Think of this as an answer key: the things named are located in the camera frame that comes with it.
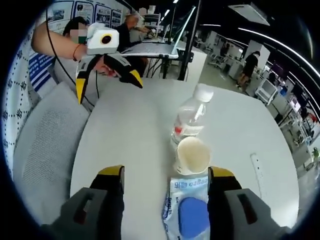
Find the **white desk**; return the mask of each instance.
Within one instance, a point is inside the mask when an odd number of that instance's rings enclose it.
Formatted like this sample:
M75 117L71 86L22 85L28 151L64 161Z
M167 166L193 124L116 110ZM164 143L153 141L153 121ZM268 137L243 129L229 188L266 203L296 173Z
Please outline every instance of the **white desk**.
M292 227L299 204L290 150L266 107L256 99L215 88L208 124L199 135L213 151L211 165L231 170L243 188L260 196L250 155L263 165L263 199L280 226ZM123 239L166 239L162 209L174 155L170 134L177 109L192 95L187 82L144 79L143 89L110 81L83 131L71 195L89 187L101 169L125 165Z
M183 41L179 41L177 48L179 50L185 50L186 49L186 43ZM193 61L188 63L188 69L187 69L187 74L186 74L186 78L185 81L192 84L193 87L195 87L200 79L202 70L204 68L204 65L206 63L206 59L207 59L207 54L205 52L203 52L201 49L196 48L196 47L192 47L191 52L193 53ZM172 77L170 77L170 73L168 74L167 79L178 79L179 75L172 75Z

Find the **floor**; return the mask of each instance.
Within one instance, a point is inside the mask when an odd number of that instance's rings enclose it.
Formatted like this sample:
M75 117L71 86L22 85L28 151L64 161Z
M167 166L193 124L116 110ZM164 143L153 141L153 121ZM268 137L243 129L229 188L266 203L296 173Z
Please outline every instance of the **floor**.
M242 91L236 87L235 80L231 79L227 74L222 73L220 69L208 64L208 62L203 66L199 83L242 93Z
M231 79L227 74L214 66L206 64L203 67L199 83L215 86L222 89L231 90L237 93L243 93L236 87L236 81ZM293 142L292 136L286 131L282 132L287 142ZM296 147L289 144L289 148L293 151ZM320 166L314 166L309 171L297 169L298 186L299 186L299 214L298 220L303 218L308 211L310 204L313 202L315 192L318 190L316 186L317 176L320 174Z

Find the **white bottle cap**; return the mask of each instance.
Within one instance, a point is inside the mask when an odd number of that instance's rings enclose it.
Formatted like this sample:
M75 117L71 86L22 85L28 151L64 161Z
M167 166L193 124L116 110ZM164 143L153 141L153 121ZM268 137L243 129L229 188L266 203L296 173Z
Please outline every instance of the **white bottle cap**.
M213 86L199 83L193 92L193 97L201 102L208 103L214 96Z

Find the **blue sponge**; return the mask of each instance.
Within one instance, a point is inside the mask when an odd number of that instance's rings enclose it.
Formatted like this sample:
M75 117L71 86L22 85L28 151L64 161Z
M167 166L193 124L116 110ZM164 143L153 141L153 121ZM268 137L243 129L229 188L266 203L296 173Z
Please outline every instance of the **blue sponge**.
M209 227L207 204L194 197L183 199L178 208L180 234L192 239Z

